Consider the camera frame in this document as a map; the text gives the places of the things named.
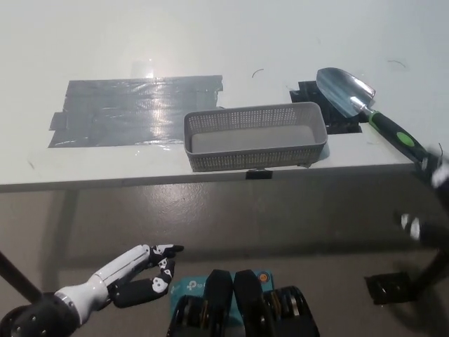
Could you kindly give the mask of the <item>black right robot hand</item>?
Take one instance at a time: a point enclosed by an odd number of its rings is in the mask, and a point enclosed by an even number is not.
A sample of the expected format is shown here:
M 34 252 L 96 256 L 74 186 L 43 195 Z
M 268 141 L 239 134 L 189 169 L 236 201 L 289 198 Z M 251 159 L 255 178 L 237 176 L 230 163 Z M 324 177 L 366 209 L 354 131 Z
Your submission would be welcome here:
M 424 183 L 437 210 L 397 211 L 394 223 L 411 239 L 425 247 L 448 250 L 448 154 L 440 147 L 428 149 L 417 165 L 417 177 Z

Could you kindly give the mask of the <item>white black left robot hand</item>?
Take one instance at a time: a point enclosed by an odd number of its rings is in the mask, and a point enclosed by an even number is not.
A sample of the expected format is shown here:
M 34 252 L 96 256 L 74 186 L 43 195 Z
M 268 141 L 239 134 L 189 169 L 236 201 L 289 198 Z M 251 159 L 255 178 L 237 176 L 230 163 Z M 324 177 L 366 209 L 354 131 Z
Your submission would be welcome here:
M 95 272 L 87 282 L 55 292 L 76 313 L 79 326 L 92 312 L 110 303 L 128 308 L 165 296 L 174 276 L 175 255 L 184 247 L 174 244 L 137 245 Z

